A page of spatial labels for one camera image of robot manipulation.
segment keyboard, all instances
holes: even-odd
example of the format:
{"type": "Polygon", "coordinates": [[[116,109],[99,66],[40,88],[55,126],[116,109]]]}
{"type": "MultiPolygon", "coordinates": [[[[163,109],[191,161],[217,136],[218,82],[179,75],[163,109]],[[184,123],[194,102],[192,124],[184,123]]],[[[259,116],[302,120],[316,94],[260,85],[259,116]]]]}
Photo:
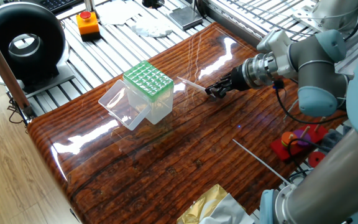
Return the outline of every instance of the keyboard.
{"type": "Polygon", "coordinates": [[[83,0],[42,0],[40,4],[54,14],[70,9],[72,5],[84,2],[83,0]]]}

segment air blower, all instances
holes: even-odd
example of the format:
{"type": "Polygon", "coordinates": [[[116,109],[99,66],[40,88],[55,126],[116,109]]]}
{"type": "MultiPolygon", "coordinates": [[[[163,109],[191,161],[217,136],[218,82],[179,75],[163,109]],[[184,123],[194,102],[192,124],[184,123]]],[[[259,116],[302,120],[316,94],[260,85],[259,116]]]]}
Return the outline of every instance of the air blower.
{"type": "Polygon", "coordinates": [[[57,77],[68,49],[59,20],[46,8],[29,2],[0,6],[0,51],[25,92],[57,77]]]}

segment wooden table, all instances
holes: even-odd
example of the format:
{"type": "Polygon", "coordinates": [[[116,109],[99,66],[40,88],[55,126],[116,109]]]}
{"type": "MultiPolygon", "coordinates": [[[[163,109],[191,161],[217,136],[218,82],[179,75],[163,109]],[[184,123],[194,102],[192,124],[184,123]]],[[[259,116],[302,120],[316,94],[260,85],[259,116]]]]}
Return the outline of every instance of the wooden table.
{"type": "MultiPolygon", "coordinates": [[[[214,184],[254,211],[262,191],[282,181],[232,139],[288,177],[294,166],[269,144],[301,124],[283,122],[271,87],[213,100],[177,77],[208,86],[256,53],[214,23],[150,59],[175,82],[173,111],[157,125],[145,119],[130,131],[98,104],[121,77],[35,118],[29,134],[82,221],[176,223],[214,184]]],[[[296,86],[286,84],[289,105],[296,86]]]]}

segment clear plastic box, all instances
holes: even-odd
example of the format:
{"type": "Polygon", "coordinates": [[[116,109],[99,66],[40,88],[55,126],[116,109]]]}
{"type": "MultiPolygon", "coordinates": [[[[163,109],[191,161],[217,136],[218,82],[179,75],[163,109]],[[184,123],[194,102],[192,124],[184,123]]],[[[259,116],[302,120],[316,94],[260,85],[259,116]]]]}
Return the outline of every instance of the clear plastic box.
{"type": "Polygon", "coordinates": [[[99,103],[125,127],[134,130],[147,118],[157,124],[173,106],[173,80],[144,61],[124,73],[99,103]]]}

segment wooden floor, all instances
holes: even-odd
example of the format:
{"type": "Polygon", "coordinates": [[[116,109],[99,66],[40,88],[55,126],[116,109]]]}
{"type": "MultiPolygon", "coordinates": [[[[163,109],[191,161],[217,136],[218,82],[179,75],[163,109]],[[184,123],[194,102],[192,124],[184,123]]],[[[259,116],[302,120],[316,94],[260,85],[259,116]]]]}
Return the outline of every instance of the wooden floor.
{"type": "MultiPolygon", "coordinates": [[[[8,106],[9,98],[0,85],[0,223],[78,223],[24,124],[8,121],[8,106]]],[[[20,121],[20,116],[12,120],[20,121]]]]}

